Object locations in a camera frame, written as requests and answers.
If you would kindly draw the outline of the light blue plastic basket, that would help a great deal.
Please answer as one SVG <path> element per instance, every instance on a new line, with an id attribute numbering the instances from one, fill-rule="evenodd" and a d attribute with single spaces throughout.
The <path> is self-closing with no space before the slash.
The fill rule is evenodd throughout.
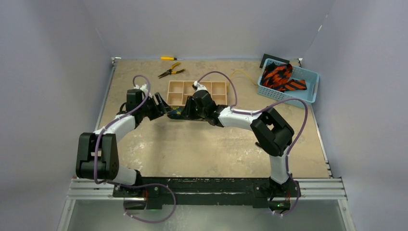
<path id="1" fill-rule="evenodd" d="M 263 69 L 271 63 L 275 63 L 277 65 L 284 64 L 282 62 L 273 60 L 273 59 L 266 59 Z M 298 66 L 293 66 L 293 73 L 291 78 L 296 80 L 304 80 L 306 82 L 307 90 L 295 90 L 295 91 L 286 91 L 286 92 L 279 92 L 264 86 L 260 85 L 261 76 L 258 79 L 258 89 L 257 93 L 259 95 L 280 101 L 287 98 L 299 98 L 306 102 L 306 104 L 311 105 L 315 102 L 318 92 L 318 85 L 319 85 L 319 78 L 320 75 L 314 71 L 310 71 Z"/>

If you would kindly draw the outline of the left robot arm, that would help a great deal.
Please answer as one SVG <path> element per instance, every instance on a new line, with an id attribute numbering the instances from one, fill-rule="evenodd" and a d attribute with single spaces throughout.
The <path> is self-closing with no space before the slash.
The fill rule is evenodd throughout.
<path id="1" fill-rule="evenodd" d="M 159 93 L 151 96 L 148 90 L 127 91 L 126 102 L 114 120 L 94 132 L 79 136 L 76 175 L 100 184 L 111 182 L 125 186 L 132 197 L 143 192 L 141 173 L 120 164 L 118 143 L 135 130 L 144 118 L 154 120 L 172 111 Z"/>

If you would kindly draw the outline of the blue floral tie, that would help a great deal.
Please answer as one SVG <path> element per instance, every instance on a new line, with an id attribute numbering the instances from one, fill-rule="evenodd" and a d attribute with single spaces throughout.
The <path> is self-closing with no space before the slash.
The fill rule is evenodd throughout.
<path id="1" fill-rule="evenodd" d="M 185 109 L 184 106 L 173 106 L 172 111 L 167 113 L 167 117 L 174 120 L 204 121 L 204 119 L 197 114 L 197 111 Z"/>

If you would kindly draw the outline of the wooden compartment tray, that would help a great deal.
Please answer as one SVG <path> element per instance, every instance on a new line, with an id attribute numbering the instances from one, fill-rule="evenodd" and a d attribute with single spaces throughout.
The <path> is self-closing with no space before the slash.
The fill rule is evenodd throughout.
<path id="1" fill-rule="evenodd" d="M 227 83 L 222 81 L 201 81 L 216 104 L 226 105 Z M 167 104 L 170 106 L 181 106 L 186 104 L 187 98 L 195 93 L 192 85 L 193 81 L 172 80 L 168 84 Z"/>

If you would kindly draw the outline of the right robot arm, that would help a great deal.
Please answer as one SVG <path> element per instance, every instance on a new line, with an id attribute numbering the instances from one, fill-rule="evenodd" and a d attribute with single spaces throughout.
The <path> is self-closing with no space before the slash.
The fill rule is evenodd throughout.
<path id="1" fill-rule="evenodd" d="M 198 90 L 189 96 L 181 111 L 186 119 L 203 119 L 212 126 L 234 127 L 254 133 L 256 144 L 270 159 L 270 189 L 281 196 L 289 189 L 289 151 L 294 130 L 288 122 L 269 106 L 260 111 L 234 110 L 231 106 L 217 104 L 206 90 Z"/>

